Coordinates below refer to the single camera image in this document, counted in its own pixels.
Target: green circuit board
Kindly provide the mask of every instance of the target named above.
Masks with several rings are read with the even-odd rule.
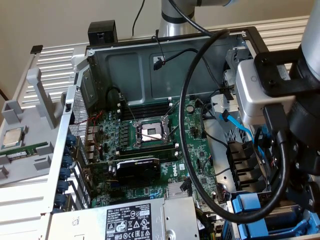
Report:
[[[185,132],[186,141],[189,154],[192,160],[193,167],[198,174],[204,189],[211,194],[213,191],[217,192],[215,177],[205,176],[199,168],[211,155],[210,148],[206,137],[202,136],[201,122],[200,122],[200,107],[195,106],[195,100],[186,100],[185,107],[192,106],[194,112],[189,114],[185,112]],[[168,131],[171,132],[178,125],[178,108],[176,105],[168,115]],[[159,122],[160,117],[150,117],[137,119],[147,124]],[[150,150],[139,153],[135,150],[136,147],[136,128],[133,126],[134,120],[118,121],[116,112],[106,112],[95,125],[101,134],[97,136],[98,144],[102,147],[107,144],[107,149],[103,149],[103,155],[96,151],[93,153],[91,163],[87,166],[92,173],[92,180],[96,187],[96,197],[92,199],[91,207],[103,207],[110,204],[123,203],[130,200],[144,200],[152,198],[168,198],[168,184],[183,183],[188,177],[187,167],[184,162],[183,154],[181,152],[181,141],[179,129],[176,130],[168,138],[165,144],[165,150],[153,150],[152,147],[157,147],[159,141],[150,141],[142,144],[142,148],[149,148]],[[119,154],[117,150],[121,149],[122,153],[126,151],[130,154]],[[109,165],[124,160],[136,160],[142,158],[157,158],[160,159],[160,179],[155,180],[151,185],[143,186],[125,186],[118,185],[116,177],[108,176]],[[204,171],[207,174],[214,175],[213,167],[207,163]],[[195,189],[192,190],[194,202],[200,208],[206,209],[201,197]]]

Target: warning label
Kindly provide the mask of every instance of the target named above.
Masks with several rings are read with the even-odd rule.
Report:
[[[141,204],[106,212],[105,240],[152,239],[151,205]]]

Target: white wall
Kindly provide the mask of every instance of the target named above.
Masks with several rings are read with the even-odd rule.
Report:
[[[242,0],[229,7],[197,7],[205,27],[309,15],[314,0]],[[131,35],[142,0],[0,0],[0,88],[12,97],[33,45],[87,42],[90,22],[116,22],[119,38]],[[161,0],[146,0],[136,35],[158,29]]]

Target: motherboard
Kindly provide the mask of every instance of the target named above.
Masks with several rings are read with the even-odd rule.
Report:
[[[213,159],[201,128],[202,105],[197,101],[187,99],[185,103],[187,147],[202,186],[217,203],[223,203],[212,176]],[[193,196],[198,208],[209,211],[191,184],[181,152],[179,101],[118,106],[118,110],[93,115],[88,128],[86,152],[90,163],[83,171],[94,189],[91,207]]]

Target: power supply label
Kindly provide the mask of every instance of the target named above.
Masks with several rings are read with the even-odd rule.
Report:
[[[151,204],[109,209],[105,240],[151,240]]]

